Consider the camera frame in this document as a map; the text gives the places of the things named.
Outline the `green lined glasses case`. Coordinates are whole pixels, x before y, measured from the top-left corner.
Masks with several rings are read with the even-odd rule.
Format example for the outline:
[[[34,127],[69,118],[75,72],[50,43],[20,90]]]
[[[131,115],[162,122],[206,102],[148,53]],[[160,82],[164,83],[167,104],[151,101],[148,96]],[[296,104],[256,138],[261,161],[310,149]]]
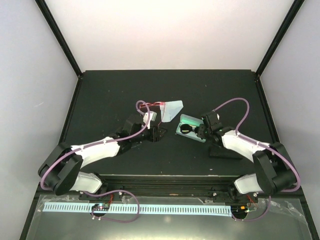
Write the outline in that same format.
[[[205,143],[205,139],[198,137],[198,129],[201,124],[203,124],[203,120],[186,114],[181,114],[175,133],[177,135]]]

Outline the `black glasses case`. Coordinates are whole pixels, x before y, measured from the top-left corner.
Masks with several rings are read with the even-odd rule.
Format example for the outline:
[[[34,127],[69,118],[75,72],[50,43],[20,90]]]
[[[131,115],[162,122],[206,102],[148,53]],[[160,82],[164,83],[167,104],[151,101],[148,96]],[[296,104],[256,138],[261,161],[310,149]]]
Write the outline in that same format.
[[[217,146],[210,146],[208,149],[208,154],[211,158],[217,159],[241,160],[243,158],[239,153],[233,150]]]

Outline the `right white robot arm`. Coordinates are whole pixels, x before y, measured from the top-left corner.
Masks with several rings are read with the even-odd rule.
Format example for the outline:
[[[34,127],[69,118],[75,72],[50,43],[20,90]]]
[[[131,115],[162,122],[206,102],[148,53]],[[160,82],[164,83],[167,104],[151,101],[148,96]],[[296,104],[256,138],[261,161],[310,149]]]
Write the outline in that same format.
[[[299,174],[286,147],[280,143],[260,142],[231,127],[224,127],[215,111],[201,116],[197,137],[211,140],[218,147],[233,151],[253,163],[254,173],[237,178],[228,187],[228,198],[240,201],[248,193],[273,196],[278,192],[294,192],[300,188]]]

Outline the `black round sunglasses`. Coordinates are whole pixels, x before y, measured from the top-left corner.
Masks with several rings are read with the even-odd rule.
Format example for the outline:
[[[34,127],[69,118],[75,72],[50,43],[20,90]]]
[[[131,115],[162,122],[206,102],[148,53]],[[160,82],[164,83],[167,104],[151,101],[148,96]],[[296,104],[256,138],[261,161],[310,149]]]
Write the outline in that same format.
[[[183,134],[183,135],[187,135],[187,134],[190,134],[190,133],[194,133],[195,135],[198,134],[198,131],[199,131],[199,127],[198,126],[195,126],[195,125],[190,125],[190,124],[182,124],[180,126],[180,132]]]

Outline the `light blue cloth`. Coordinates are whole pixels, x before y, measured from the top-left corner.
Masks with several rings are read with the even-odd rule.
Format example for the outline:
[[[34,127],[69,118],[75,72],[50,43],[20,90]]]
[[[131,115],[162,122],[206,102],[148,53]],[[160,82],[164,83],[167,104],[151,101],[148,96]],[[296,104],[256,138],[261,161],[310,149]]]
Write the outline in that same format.
[[[163,123],[171,122],[183,109],[183,107],[184,105],[182,100],[163,102],[159,106],[161,112],[161,121]]]

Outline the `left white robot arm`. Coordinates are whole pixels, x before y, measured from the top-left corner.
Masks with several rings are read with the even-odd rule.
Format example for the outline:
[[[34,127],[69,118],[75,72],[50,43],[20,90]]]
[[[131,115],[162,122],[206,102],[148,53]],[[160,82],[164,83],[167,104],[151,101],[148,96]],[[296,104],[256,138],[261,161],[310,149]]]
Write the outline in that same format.
[[[96,173],[82,168],[97,161],[122,155],[143,141],[160,141],[167,129],[154,122],[153,112],[132,114],[115,133],[82,145],[59,143],[38,169],[40,186],[61,196],[69,191],[87,192],[103,199],[108,188]]]

